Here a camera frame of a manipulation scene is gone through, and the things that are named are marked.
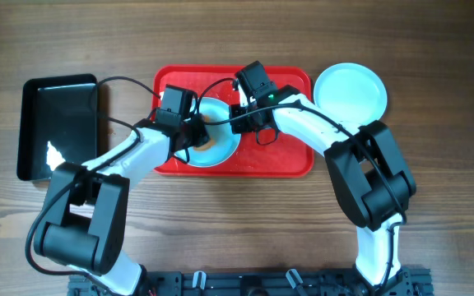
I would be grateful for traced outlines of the light blue plate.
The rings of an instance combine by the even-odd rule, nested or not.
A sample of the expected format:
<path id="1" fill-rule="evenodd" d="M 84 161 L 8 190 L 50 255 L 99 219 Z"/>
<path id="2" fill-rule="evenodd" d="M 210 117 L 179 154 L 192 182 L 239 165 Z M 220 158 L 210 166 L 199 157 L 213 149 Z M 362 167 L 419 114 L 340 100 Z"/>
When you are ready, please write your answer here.
<path id="1" fill-rule="evenodd" d="M 229 105 L 219 99 L 206 97 L 199 107 L 200 114 L 207 116 L 208 122 L 219 122 L 230 117 Z M 188 148 L 188 164 L 198 168 L 209 168 L 228 160 L 240 143 L 240 134 L 234 134 L 229 123 L 208 125 L 211 142 L 207 148 Z"/>
<path id="2" fill-rule="evenodd" d="M 375 72 L 358 63 L 342 62 L 318 76 L 314 103 L 336 118 L 367 125 L 384 115 L 388 93 Z"/>

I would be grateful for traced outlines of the orange and green sponge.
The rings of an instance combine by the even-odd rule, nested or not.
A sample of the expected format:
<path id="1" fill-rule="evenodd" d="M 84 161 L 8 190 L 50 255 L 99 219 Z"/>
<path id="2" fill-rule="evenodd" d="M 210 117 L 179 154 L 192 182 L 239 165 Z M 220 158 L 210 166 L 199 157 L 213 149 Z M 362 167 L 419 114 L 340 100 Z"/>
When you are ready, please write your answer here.
<path id="1" fill-rule="evenodd" d="M 210 139 L 209 141 L 206 141 L 205 143 L 199 145 L 199 146 L 194 146 L 193 149 L 195 151 L 205 151 L 209 150 L 216 144 L 216 141 L 213 139 Z"/>

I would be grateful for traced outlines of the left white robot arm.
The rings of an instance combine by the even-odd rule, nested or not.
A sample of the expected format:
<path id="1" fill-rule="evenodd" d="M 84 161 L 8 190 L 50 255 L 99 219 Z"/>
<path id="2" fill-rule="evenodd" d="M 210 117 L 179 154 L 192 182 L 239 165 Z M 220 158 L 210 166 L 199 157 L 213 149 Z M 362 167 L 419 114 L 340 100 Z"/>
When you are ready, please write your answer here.
<path id="1" fill-rule="evenodd" d="M 78 275 L 112 295 L 149 295 L 144 266 L 122 249 L 131 188 L 175 152 L 209 139 L 199 114 L 158 114 L 84 164 L 53 172 L 44 205 L 26 237 L 29 265 L 44 275 Z"/>

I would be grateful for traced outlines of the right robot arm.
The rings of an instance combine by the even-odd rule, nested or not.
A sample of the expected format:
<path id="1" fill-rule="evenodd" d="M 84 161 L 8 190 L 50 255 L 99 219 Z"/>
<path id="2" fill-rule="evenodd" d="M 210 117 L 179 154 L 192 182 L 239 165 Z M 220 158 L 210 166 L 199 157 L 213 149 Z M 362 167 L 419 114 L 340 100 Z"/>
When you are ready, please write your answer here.
<path id="1" fill-rule="evenodd" d="M 389 128 L 375 119 L 354 123 L 312 103 L 293 86 L 238 86 L 239 104 L 230 123 L 243 132 L 271 128 L 290 135 L 325 159 L 342 211 L 356 226 L 355 270 L 364 287 L 381 295 L 398 283 L 398 231 L 416 193 L 412 177 Z"/>

